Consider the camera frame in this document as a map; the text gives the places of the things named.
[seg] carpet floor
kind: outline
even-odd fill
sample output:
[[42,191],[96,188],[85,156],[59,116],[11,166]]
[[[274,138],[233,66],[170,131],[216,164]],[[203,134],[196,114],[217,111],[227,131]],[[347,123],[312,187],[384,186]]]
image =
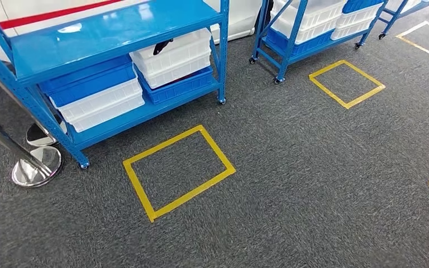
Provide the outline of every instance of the carpet floor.
[[[231,41],[224,106],[209,94],[100,142],[87,170],[57,146],[64,166],[42,188],[12,184],[0,146],[0,267],[429,267],[429,54],[395,37],[424,20],[381,41],[378,22],[279,85],[248,63],[253,37]],[[339,60],[385,89],[345,109],[308,78]],[[347,102],[375,87],[344,66],[318,81]],[[0,90],[0,125],[23,144],[30,123]],[[197,125],[236,172],[151,223],[122,162]],[[225,169],[199,134],[132,168],[154,209]]]

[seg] white vehicle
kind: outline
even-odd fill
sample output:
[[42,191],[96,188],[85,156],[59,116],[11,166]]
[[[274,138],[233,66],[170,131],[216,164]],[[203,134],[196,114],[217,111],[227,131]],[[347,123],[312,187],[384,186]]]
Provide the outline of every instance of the white vehicle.
[[[13,37],[146,1],[154,0],[0,0],[0,24]],[[219,11],[220,0],[204,1]],[[230,0],[229,40],[254,33],[261,3],[262,0]],[[212,26],[212,32],[217,41],[218,25]],[[0,58],[9,60],[1,47]]]

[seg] blue rolling cart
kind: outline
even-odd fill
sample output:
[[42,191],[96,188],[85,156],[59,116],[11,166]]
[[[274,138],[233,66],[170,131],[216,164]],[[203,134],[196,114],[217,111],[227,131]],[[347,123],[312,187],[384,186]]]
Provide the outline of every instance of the blue rolling cart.
[[[150,0],[16,37],[6,36],[0,28],[0,46],[15,67],[14,75],[0,61],[0,82],[81,168],[87,168],[89,160],[81,151],[84,148],[210,92],[217,91],[218,101],[225,103],[229,0],[220,1],[220,12],[202,0]],[[214,24],[220,26],[219,53],[211,38],[217,79],[211,76],[204,86],[158,104],[144,93],[145,105],[86,131],[78,133],[66,124],[64,133],[55,120],[55,110],[37,86]]]
[[398,20],[400,18],[403,18],[403,17],[405,17],[407,15],[410,15],[412,13],[415,13],[415,12],[421,10],[421,9],[426,8],[426,7],[429,7],[429,1],[422,1],[418,5],[412,7],[411,9],[409,9],[409,10],[407,10],[405,12],[402,12],[402,10],[404,9],[404,7],[408,3],[408,1],[409,0],[404,0],[402,2],[402,4],[399,6],[399,8],[396,11],[392,11],[392,10],[390,10],[388,8],[384,9],[383,12],[391,15],[392,18],[388,21],[385,18],[379,17],[380,21],[382,21],[382,22],[384,22],[384,23],[387,24],[387,26],[385,27],[384,31],[382,31],[382,33],[379,35],[379,39],[380,40],[382,38],[384,38],[389,33],[390,28],[394,25],[394,23],[395,23],[396,20]]
[[[268,13],[268,0],[263,0],[263,5],[261,7],[259,21],[257,25],[257,33],[256,33],[256,40],[254,45],[254,50],[252,52],[252,57],[249,60],[250,64],[254,64],[259,59],[259,54],[264,56],[269,62],[271,62],[275,67],[279,69],[278,75],[274,78],[274,83],[279,84],[285,80],[285,72],[287,71],[287,67],[290,64],[296,63],[300,60],[303,60],[305,58],[308,58],[314,54],[317,54],[323,50],[329,49],[333,46],[336,46],[340,43],[349,41],[353,38],[356,38],[358,36],[362,35],[362,38],[359,42],[355,44],[355,49],[360,48],[365,44],[366,39],[369,36],[370,31],[374,27],[377,19],[379,18],[379,15],[381,14],[383,8],[387,4],[388,0],[380,0],[379,3],[384,2],[383,5],[379,8],[376,17],[372,20],[370,26],[368,29],[364,31],[360,31],[358,33],[355,33],[350,36],[346,36],[344,38],[338,39],[338,40],[330,40],[331,32],[327,32],[315,39],[306,41],[300,45],[295,45],[295,40],[297,38],[298,31],[300,29],[300,25],[303,19],[303,15],[305,13],[305,10],[307,8],[308,0],[300,0],[300,4],[298,7],[298,12],[295,17],[295,23],[292,27],[292,33],[290,34],[289,39],[284,40],[276,40],[275,42],[272,42],[272,39],[267,38],[269,34],[272,32],[269,31],[272,24],[280,17],[280,15],[287,9],[287,7],[293,2],[293,0],[287,0],[286,4],[280,9],[279,13],[272,18],[272,20],[266,24],[266,15]],[[358,10],[361,8],[361,4],[363,2],[370,3],[369,5],[372,5],[372,1],[358,1],[353,0],[351,1],[353,5],[351,6],[352,10]],[[269,47],[271,50],[273,50],[276,54],[278,54],[280,57],[282,57],[282,62],[278,63],[276,60],[274,60],[269,54],[267,54],[263,50],[263,45]]]

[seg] red stripe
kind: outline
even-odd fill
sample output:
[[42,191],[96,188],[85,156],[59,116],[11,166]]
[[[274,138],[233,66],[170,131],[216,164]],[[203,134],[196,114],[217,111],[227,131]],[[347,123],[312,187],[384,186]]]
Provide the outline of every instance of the red stripe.
[[85,11],[85,10],[92,9],[95,7],[105,6],[107,4],[112,4],[112,3],[119,2],[119,1],[121,1],[121,0],[107,0],[107,1],[104,1],[101,3],[88,4],[86,6],[62,9],[62,10],[58,10],[58,11],[54,11],[54,12],[34,15],[34,16],[25,17],[25,18],[15,18],[13,20],[0,22],[0,26],[3,29],[14,28],[14,27],[34,23],[34,22],[49,20],[51,18],[57,18],[57,17],[65,16],[68,14],[72,14],[72,13],[76,13],[76,12],[80,12],[80,11]]

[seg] white plastic crate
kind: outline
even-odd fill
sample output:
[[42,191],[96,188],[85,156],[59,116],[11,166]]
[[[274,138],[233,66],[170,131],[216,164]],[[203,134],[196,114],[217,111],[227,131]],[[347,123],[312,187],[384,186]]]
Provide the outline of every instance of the white plastic crate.
[[[173,42],[169,42],[158,55],[154,55],[155,45],[146,47],[141,50],[131,52],[129,55],[132,61],[137,65],[137,68],[144,74],[145,79],[153,80],[156,76],[161,76],[171,72],[171,70],[179,68],[181,65],[186,65],[196,61],[200,56],[211,53],[209,41],[211,33],[203,28],[198,31],[174,38]],[[173,75],[173,80],[181,78]],[[149,85],[159,87],[173,80],[163,80],[161,83]]]
[[[331,31],[336,27],[336,21],[340,15],[336,16],[335,18],[324,22],[322,24],[319,24],[315,27],[311,27],[307,30],[299,30],[297,34],[297,39],[295,40],[295,44],[301,44],[305,41],[308,41],[310,39],[313,39],[319,35],[324,34],[327,31]],[[286,21],[279,17],[274,24],[272,24],[272,29],[282,33],[287,38],[290,38],[290,34],[292,33],[292,27],[293,27],[294,21]]]
[[[387,9],[390,9],[392,11],[397,11],[399,9],[399,7],[401,6],[403,0],[390,0],[385,7]],[[411,9],[412,7],[420,4],[422,2],[422,0],[409,0],[406,4],[406,6],[402,9],[401,13],[404,13],[405,11]]]
[[375,16],[377,15],[377,11],[382,6],[382,4],[383,3],[376,4],[374,6],[363,8],[348,14],[341,14],[341,17],[338,19],[338,22],[336,23],[336,27],[345,27],[347,25],[353,25],[358,22],[375,18]]
[[150,75],[144,74],[144,78],[149,84],[150,88],[158,88],[162,85],[168,84],[172,81],[175,81],[177,79],[180,79],[184,76],[187,76],[198,70],[210,66],[210,55],[211,49],[209,49],[202,55],[188,59],[188,61],[185,61],[181,64],[172,65],[170,66],[170,68],[166,68],[157,73],[152,73]]
[[93,113],[85,114],[82,117],[75,118],[71,121],[68,121],[68,123],[72,124],[77,132],[83,132],[144,104],[145,102],[142,98],[141,92],[140,94],[132,95],[121,102],[101,107],[99,110]]
[[[272,9],[276,15],[283,6],[287,3],[286,0],[274,0],[274,8]],[[311,27],[327,22],[339,16],[345,5],[345,0],[310,0],[307,4],[307,9],[303,15],[300,30],[304,31]],[[295,21],[297,16],[299,0],[293,1],[287,9],[280,15],[286,21]]]
[[136,77],[135,79],[131,79],[61,107],[57,107],[51,98],[50,100],[53,106],[60,111],[63,118],[70,122],[77,118],[92,114],[102,107],[118,103],[124,99],[140,94],[142,94],[142,88]]
[[353,35],[357,32],[364,31],[369,28],[374,18],[367,18],[363,21],[357,22],[352,25],[346,25],[335,29],[331,35],[331,40],[338,40],[346,36]]

